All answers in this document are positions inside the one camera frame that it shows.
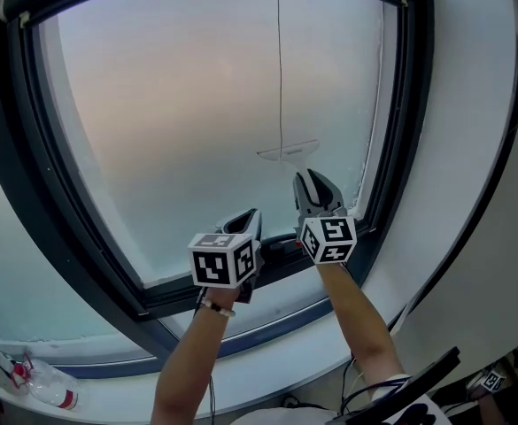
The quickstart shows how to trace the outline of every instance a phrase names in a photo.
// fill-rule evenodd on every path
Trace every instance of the wristband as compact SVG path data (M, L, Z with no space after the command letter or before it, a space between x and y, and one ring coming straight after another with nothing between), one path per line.
M217 312L220 315L227 316L228 318L233 318L235 316L235 312L233 310L228 310L223 307L219 307L217 304L213 303L211 300L209 300L207 297L204 297L202 299L202 305L211 308L215 312Z

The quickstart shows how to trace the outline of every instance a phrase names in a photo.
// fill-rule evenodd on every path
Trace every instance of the forearm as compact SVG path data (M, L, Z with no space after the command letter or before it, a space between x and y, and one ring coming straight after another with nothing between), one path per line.
M486 395L479 398L479 414L481 414L481 421L483 425L504 425L505 417L500 412L495 398L492 395Z
M233 301L218 304L231 309ZM200 308L158 378L153 425L192 423L213 371L228 318Z
M329 300L367 383L401 373L389 330L371 302L339 265L318 265Z

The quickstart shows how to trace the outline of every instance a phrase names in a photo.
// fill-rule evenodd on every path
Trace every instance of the frosted glass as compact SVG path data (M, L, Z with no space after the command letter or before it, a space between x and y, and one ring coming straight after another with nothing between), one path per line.
M284 144L319 139L310 167L349 206L380 18L376 0L281 0ZM256 154L280 146L276 0L92 0L58 22L80 116L62 120L83 125L101 172L88 186L107 190L122 225L104 218L144 281L188 271L192 236L239 210L263 212L264 237L292 230L294 171Z
M298 312L326 297L315 267L259 288L252 293L250 304L235 303L236 316L230 318L223 338L258 328ZM194 311L167 316L160 320L181 337L191 323Z
M0 186L0 340L59 341L118 334L42 255Z

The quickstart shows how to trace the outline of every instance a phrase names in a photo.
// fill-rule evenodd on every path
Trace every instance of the window frame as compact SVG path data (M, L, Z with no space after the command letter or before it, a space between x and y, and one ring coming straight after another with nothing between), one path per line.
M48 82L44 62L37 59L43 58L39 23L83 1L0 0L0 183L27 232L70 286L116 329L160 359L68 365L64 370L89 378L152 373L178 341L158 318L193 309L199 288L183 277L145 290L76 179L77 166L59 132L54 97L41 85ZM368 276L406 185L433 56L433 0L383 1L398 8L396 66L383 150L347 265L358 285ZM257 288L313 265L294 240L295 235L283 235L262 242L267 263ZM226 338L219 357L283 336L331 311L325 298Z

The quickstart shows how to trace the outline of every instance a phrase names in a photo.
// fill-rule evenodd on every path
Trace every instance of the plastic bottle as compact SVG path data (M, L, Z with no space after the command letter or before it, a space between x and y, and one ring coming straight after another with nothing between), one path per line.
M15 386L26 385L33 397L48 405L75 409L78 402L83 403L77 380L39 359L25 355L23 362L14 365L11 377Z

